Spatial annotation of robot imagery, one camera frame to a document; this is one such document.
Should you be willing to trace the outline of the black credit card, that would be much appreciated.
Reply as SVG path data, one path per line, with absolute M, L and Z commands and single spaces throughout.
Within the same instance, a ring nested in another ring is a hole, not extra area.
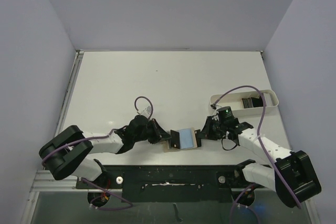
M 195 138 L 196 138 L 196 146 L 201 147 L 202 146 L 202 139 L 201 139 L 201 131 L 200 130 L 195 130 Z
M 170 130 L 170 136 L 171 136 L 169 140 L 170 147 L 180 149 L 181 148 L 180 133 L 178 131 Z

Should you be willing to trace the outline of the beige card holder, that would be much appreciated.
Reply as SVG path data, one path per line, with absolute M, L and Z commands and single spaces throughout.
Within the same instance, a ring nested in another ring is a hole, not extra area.
M 180 133 L 180 144 L 181 148 L 171 148 L 169 140 L 166 140 L 166 143 L 163 144 L 163 152 L 174 152 L 174 151 L 184 151 L 184 150 L 192 150 L 198 148 L 196 146 L 196 138 L 195 138 L 195 129 L 194 128 L 187 128 L 178 130 Z

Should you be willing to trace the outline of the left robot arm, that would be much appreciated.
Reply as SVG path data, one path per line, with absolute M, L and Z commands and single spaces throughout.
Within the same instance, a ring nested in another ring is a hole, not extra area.
M 72 175 L 100 188 L 107 181 L 106 170 L 99 160 L 88 158 L 88 155 L 123 154 L 137 142 L 156 144 L 170 138 L 171 135 L 159 126 L 156 119 L 149 120 L 144 115 L 137 115 L 128 125 L 112 129 L 106 135 L 86 134 L 78 126 L 71 125 L 46 143 L 39 150 L 39 156 L 42 165 L 55 180 Z

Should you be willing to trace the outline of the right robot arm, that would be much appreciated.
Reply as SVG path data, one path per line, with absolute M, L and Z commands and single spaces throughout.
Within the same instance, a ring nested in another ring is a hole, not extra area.
M 249 159 L 238 164 L 234 173 L 234 182 L 238 186 L 256 183 L 271 189 L 290 208 L 322 191 L 307 153 L 286 149 L 262 136 L 251 124 L 240 122 L 234 117 L 229 106 L 208 116 L 197 137 L 203 140 L 233 141 L 268 163 L 260 165 Z

